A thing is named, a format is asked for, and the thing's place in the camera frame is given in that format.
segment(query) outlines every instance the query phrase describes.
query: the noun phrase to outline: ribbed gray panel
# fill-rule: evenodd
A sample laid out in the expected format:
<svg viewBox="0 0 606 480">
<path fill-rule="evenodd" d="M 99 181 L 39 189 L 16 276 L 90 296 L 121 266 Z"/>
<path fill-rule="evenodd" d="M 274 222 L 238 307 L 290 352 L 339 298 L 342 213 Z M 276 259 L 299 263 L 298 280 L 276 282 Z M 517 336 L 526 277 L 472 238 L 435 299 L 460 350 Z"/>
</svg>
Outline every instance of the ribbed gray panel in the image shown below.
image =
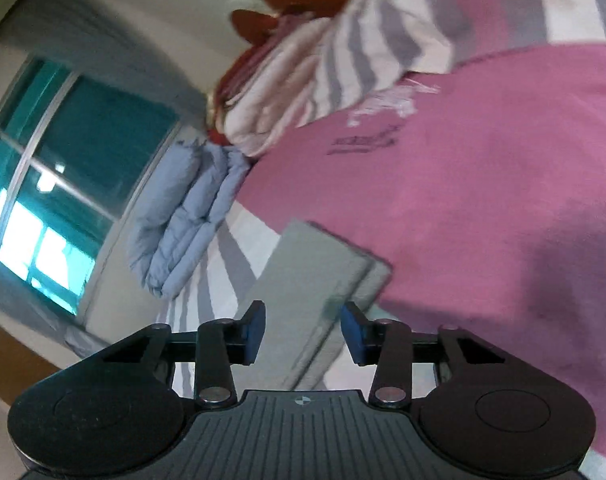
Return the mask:
<svg viewBox="0 0 606 480">
<path fill-rule="evenodd" d="M 405 415 L 373 410 L 356 391 L 248 392 L 240 406 L 197 416 L 157 462 L 118 478 L 480 480 L 435 455 Z"/>
</svg>

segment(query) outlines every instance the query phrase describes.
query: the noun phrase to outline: striped pillow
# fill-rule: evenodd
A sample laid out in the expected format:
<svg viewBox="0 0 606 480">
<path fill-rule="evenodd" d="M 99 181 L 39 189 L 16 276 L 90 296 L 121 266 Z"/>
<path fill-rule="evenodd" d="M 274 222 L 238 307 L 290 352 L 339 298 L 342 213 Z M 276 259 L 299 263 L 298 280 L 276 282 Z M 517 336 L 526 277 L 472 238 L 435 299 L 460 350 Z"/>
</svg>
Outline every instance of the striped pillow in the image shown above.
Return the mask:
<svg viewBox="0 0 606 480">
<path fill-rule="evenodd" d="M 606 0 L 349 0 L 321 48 L 299 126 L 389 88 L 542 44 L 606 43 Z"/>
</svg>

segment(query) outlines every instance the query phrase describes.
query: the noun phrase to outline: window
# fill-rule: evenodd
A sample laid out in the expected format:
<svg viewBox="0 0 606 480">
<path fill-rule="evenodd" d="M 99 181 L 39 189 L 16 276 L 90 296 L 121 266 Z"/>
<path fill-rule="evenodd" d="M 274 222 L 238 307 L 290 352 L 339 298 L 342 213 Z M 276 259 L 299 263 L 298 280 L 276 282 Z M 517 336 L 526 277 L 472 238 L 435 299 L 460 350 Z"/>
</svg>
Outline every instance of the window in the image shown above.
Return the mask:
<svg viewBox="0 0 606 480">
<path fill-rule="evenodd" d="M 0 262 L 76 314 L 108 232 L 176 120 L 31 62 L 0 111 Z"/>
</svg>

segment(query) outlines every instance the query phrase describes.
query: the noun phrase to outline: pink bed sheet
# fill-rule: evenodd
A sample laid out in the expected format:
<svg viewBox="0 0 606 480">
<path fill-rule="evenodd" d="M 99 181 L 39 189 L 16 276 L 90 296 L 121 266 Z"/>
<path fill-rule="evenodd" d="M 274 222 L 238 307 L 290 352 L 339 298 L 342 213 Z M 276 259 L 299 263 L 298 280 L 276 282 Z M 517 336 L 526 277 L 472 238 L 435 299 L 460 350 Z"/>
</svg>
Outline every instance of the pink bed sheet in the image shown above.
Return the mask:
<svg viewBox="0 0 606 480">
<path fill-rule="evenodd" d="M 465 327 L 576 388 L 606 456 L 606 46 L 414 75 L 290 131 L 238 200 L 385 258 L 381 306 L 415 330 Z"/>
</svg>

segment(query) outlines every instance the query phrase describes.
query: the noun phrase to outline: striped fabric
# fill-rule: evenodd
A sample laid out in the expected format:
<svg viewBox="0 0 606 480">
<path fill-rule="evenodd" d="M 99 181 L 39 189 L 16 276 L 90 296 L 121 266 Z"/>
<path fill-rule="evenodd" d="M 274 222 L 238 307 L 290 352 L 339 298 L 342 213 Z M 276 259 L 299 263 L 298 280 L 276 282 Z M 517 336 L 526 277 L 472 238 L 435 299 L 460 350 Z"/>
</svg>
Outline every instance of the striped fabric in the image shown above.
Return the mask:
<svg viewBox="0 0 606 480">
<path fill-rule="evenodd" d="M 543 44 L 606 43 L 606 0 L 349 0 L 324 39 L 299 126 L 389 88 Z"/>
<path fill-rule="evenodd" d="M 279 234 L 235 202 L 192 279 L 157 321 L 171 325 L 173 332 L 192 332 L 211 319 L 234 317 L 239 302 L 263 272 L 279 238 Z M 367 389 L 371 380 L 371 367 L 351 363 L 346 348 L 327 369 L 322 383 L 331 390 Z M 177 365 L 173 388 L 180 396 L 193 397 L 193 381 L 194 364 Z M 590 450 L 581 472 L 588 480 L 606 480 L 606 457 Z"/>
</svg>

